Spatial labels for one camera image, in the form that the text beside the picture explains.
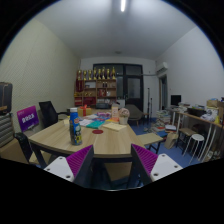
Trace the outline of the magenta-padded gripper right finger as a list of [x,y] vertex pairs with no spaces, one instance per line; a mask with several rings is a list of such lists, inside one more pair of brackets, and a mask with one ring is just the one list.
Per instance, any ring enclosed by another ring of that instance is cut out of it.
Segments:
[[157,155],[136,144],[131,145],[131,155],[129,186],[134,186],[137,180],[147,185],[182,169],[167,154]]

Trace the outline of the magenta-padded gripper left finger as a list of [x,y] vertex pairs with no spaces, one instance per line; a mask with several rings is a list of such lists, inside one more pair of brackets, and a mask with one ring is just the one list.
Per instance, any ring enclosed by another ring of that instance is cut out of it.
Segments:
[[68,157],[59,156],[45,171],[82,187],[88,187],[91,180],[91,162],[94,148],[89,145]]

